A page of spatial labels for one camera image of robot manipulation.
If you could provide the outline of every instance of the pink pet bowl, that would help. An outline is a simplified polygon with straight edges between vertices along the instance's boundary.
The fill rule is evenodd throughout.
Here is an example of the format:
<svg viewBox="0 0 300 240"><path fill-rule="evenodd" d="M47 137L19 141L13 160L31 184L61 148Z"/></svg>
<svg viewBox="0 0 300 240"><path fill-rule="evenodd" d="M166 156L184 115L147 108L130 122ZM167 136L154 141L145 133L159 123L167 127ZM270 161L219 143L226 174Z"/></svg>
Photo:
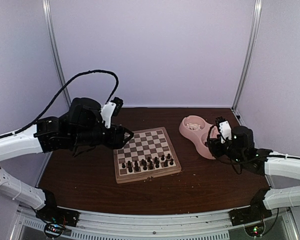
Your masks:
<svg viewBox="0 0 300 240"><path fill-rule="evenodd" d="M193 142L196 151L206 159L215 159L207 145L208 132L211 126L212 124L203 118L194 115L185 117L179 126L181 135ZM218 129L215 126L211 131L210 138L216 138L217 135Z"/></svg>

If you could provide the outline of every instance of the robotic arm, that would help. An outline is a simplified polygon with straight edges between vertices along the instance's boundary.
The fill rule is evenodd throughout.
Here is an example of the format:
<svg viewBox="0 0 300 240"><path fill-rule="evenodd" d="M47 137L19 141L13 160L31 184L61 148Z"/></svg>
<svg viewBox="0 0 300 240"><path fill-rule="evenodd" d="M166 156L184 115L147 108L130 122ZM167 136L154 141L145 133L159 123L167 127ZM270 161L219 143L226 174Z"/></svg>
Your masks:
<svg viewBox="0 0 300 240"><path fill-rule="evenodd" d="M245 126L231 129L227 120L218 117L215 121L219 135L210 138L207 145L212 155L218 159L226 155L224 164L240 166L262 176L283 176L300 180L300 157L281 154L270 149L255 148L253 131ZM300 206L300 186L284 189L261 189L247 208L234 209L229 214L232 225L241 225L271 217L271 210L281 207Z"/></svg>
<svg viewBox="0 0 300 240"><path fill-rule="evenodd" d="M118 80L114 73L103 70L79 73L76 77L89 73L110 73ZM48 153L58 149L71 150L73 155L77 156L83 153L83 151L78 152L81 146L89 146L90 150L98 145L104 145L110 149L123 148L134 134L125 127L111 122L112 117L118 115L122 105L123 101L118 97L112 101L108 100L104 106L90 98L75 98L69 111L60 117L42 118L36 120L35 124L24 127L26 129L22 128L0 135L0 162L25 154ZM77 224L79 213L59 208L52 192L27 185L1 167L0 193L30 206L36 212L37 217L43 221L72 227ZM63 231L49 224L47 227L53 231Z"/></svg>

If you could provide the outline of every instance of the dark brown tabletop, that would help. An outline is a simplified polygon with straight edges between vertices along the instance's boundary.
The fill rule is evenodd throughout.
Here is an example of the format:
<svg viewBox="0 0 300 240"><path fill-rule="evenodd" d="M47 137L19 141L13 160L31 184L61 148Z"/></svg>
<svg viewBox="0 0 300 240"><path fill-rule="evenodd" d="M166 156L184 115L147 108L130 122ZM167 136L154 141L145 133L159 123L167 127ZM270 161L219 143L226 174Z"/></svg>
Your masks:
<svg viewBox="0 0 300 240"><path fill-rule="evenodd" d="M165 127L182 172L151 181L116 183L113 151L104 146L72 157L57 150L44 171L39 187L54 193L59 206L78 210L134 215L202 213L250 204L265 177L200 156L179 133L184 117L197 115L214 123L223 116L232 127L238 122L228 108L123 108L113 122L137 131Z"/></svg>

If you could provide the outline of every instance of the wooden chess board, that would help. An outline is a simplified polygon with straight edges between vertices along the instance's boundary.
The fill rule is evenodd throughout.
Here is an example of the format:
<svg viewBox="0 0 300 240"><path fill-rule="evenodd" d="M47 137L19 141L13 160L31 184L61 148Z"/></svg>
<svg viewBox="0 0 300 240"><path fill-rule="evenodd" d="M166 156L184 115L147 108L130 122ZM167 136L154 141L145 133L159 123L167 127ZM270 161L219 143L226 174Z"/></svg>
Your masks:
<svg viewBox="0 0 300 240"><path fill-rule="evenodd" d="M151 180L181 172L181 165L174 146L164 127L135 131L133 138L123 148L114 150L113 154L115 179L118 184ZM150 161L153 162L153 169L150 167L149 157ZM155 157L159 161L158 164L154 163ZM146 170L144 170L142 160L146 161ZM132 171L130 168L131 172L128 169L129 161L132 168Z"/></svg>

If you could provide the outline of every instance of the black pawn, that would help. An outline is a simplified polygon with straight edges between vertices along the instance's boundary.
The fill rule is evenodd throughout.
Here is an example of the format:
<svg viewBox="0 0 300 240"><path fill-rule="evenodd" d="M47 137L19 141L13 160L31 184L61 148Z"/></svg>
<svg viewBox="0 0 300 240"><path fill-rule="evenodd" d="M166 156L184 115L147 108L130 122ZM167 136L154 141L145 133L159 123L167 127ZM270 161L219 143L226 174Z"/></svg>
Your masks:
<svg viewBox="0 0 300 240"><path fill-rule="evenodd" d="M149 169L150 170L154 169L154 163L152 161L150 161Z"/></svg>

